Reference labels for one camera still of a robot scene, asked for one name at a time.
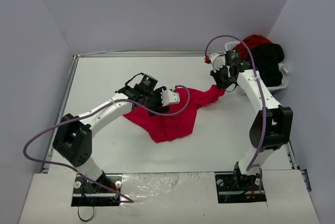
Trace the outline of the bright red t shirt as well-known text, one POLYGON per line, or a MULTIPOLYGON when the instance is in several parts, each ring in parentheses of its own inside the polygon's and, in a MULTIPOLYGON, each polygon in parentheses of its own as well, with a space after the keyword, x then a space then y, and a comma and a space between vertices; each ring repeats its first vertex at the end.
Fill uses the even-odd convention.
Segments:
POLYGON ((225 91, 212 85, 206 91, 188 89, 191 99, 187 107, 175 116, 150 116, 149 112, 139 107, 124 115, 124 118, 144 129, 150 138, 156 142, 173 141, 192 134, 197 110, 215 103, 225 94, 225 91))

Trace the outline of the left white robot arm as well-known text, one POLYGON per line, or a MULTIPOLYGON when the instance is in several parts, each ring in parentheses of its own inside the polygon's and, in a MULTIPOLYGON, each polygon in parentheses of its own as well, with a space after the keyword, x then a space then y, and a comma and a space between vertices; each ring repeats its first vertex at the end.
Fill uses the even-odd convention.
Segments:
POLYGON ((140 83, 134 87, 126 83, 98 107, 78 116, 68 113, 62 117, 61 122, 77 118, 79 121, 59 127, 52 147, 76 170, 88 177, 86 185, 92 191, 99 192, 105 187, 104 172, 91 157, 93 138, 109 123, 133 111, 137 107, 133 101, 158 113, 168 112, 169 107, 164 107, 162 103, 162 92, 167 88, 155 88, 157 82, 145 74, 140 83))

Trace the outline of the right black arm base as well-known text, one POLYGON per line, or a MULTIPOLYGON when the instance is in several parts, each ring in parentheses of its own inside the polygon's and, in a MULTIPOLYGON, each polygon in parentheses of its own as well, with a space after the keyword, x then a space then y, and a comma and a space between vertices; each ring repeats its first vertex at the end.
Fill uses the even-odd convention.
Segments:
POLYGON ((259 190, 259 175, 243 176, 237 185, 233 173, 215 173, 217 199, 219 204, 241 204, 266 202, 266 195, 259 190))

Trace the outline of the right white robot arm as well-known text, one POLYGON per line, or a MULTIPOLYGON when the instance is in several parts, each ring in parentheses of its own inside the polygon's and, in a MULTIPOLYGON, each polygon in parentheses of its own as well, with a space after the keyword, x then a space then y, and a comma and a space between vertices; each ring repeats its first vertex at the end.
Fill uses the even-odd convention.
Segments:
POLYGON ((241 88, 251 102, 256 116, 249 130, 250 147, 236 163, 232 176, 233 185, 244 189, 251 183, 251 176, 261 174, 268 157, 290 138, 293 111, 278 102, 262 81, 253 61, 242 61, 236 50, 205 56, 218 88, 226 90, 231 85, 241 88))

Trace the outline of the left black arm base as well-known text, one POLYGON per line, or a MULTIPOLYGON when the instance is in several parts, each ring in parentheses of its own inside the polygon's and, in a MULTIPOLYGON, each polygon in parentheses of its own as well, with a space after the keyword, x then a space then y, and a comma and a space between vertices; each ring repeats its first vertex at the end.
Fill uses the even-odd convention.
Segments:
POLYGON ((81 176, 75 177, 73 185, 72 207, 119 206, 120 196, 88 182, 81 176))

